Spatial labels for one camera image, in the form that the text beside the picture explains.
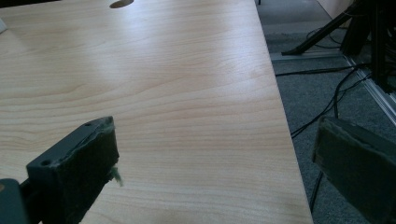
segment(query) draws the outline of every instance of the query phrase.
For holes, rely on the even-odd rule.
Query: gray carpet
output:
[[[337,31],[334,38],[341,38],[343,31]],[[265,35],[270,53],[292,49],[302,43],[306,34]],[[334,46],[326,40],[321,43]],[[274,63],[276,74],[347,66],[343,58],[315,59]],[[277,83],[285,106],[290,130],[296,130],[314,118],[330,102],[335,87],[348,71],[320,74],[278,77]],[[358,81],[355,76],[343,86],[344,88]],[[378,133],[395,142],[396,128],[363,85],[352,89],[339,104],[340,119],[353,121],[360,126]],[[311,161],[318,124],[314,123],[306,131],[293,139],[297,159],[303,176],[304,187],[308,197],[311,196],[319,169]],[[365,218],[339,194],[327,179],[323,178],[315,210],[315,223],[368,223]]]

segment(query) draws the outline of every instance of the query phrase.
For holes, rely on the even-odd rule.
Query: wooden table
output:
[[[124,187],[83,223],[311,223],[253,0],[0,9],[0,176],[114,116]]]

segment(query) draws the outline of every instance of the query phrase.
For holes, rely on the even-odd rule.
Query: light wood surface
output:
[[[311,223],[253,0],[0,9],[0,177],[112,115],[124,187],[82,223]]]

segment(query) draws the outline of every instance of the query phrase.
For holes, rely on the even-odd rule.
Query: wood grain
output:
[[[252,0],[0,9],[0,176],[114,116],[124,187],[83,223],[311,223]]]

